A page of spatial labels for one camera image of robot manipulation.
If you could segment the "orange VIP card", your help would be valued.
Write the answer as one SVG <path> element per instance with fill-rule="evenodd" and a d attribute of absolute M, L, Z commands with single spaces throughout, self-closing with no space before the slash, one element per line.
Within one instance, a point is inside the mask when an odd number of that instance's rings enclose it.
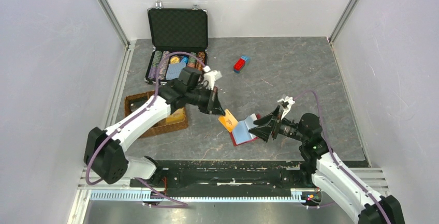
<path fill-rule="evenodd" d="M 231 133 L 238 124 L 238 121 L 228 109 L 225 110 L 225 115 L 220 116 L 218 120 L 229 133 Z"/>

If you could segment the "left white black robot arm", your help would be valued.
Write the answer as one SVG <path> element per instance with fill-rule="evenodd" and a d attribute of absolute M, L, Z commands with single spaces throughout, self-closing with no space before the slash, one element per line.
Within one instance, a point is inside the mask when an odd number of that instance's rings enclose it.
<path fill-rule="evenodd" d="M 220 71 L 209 66 L 202 70 L 185 67 L 178 78 L 157 85 L 154 96 L 122 121 L 105 129 L 93 128 L 87 136 L 83 159 L 86 183 L 114 184 L 128 175 L 143 179 L 149 186 L 159 185 L 163 173 L 154 160 L 128 158 L 126 151 L 147 130 L 187 104 L 197 106 L 201 113 L 224 116 L 215 85 L 221 77 Z"/>

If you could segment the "red leather card holder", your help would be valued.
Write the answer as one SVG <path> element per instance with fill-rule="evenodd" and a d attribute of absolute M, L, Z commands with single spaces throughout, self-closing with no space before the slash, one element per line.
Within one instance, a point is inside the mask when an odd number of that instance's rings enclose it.
<path fill-rule="evenodd" d="M 238 121 L 236 127 L 230 133 L 230 138 L 234 146 L 247 144 L 258 139 L 257 136 L 249 133 L 249 130 L 256 127 L 254 121 L 260 118 L 261 116 L 259 114 L 251 114 L 245 120 Z"/>

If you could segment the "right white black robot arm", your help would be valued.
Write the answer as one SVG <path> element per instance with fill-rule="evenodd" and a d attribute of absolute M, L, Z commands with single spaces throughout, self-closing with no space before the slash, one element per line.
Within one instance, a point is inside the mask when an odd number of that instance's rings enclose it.
<path fill-rule="evenodd" d="M 355 175 L 323 138 L 320 119 L 305 113 L 298 122 L 283 117 L 283 107 L 253 122 L 249 132 L 264 141 L 283 135 L 301 141 L 304 159 L 299 181 L 316 186 L 351 218 L 354 223 L 404 223 L 400 202 L 392 195 L 383 196 Z"/>

